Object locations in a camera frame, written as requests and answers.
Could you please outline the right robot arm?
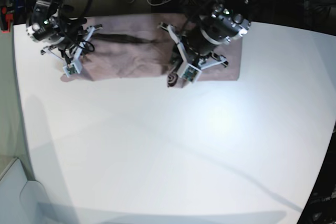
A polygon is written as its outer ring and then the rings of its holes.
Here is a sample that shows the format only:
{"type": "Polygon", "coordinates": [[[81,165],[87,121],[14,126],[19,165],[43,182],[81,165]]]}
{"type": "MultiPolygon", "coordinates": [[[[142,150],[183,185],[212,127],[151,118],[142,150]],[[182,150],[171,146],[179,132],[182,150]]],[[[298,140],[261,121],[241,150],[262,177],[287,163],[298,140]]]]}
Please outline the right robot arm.
{"type": "Polygon", "coordinates": [[[65,0],[36,0],[33,12],[26,23],[26,33],[34,42],[48,43],[60,51],[73,50],[83,41],[83,25],[93,0],[87,0],[79,17],[70,19],[66,13],[73,7],[65,0]]]}

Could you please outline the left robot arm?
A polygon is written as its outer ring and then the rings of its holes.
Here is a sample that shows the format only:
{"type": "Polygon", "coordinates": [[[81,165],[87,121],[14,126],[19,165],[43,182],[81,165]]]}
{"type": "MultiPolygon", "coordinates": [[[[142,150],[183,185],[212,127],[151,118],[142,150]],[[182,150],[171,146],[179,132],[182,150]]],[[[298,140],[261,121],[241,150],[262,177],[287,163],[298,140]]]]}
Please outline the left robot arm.
{"type": "Polygon", "coordinates": [[[180,34],[188,51],[206,56],[241,39],[251,26],[256,0],[204,0],[187,13],[180,34]]]}

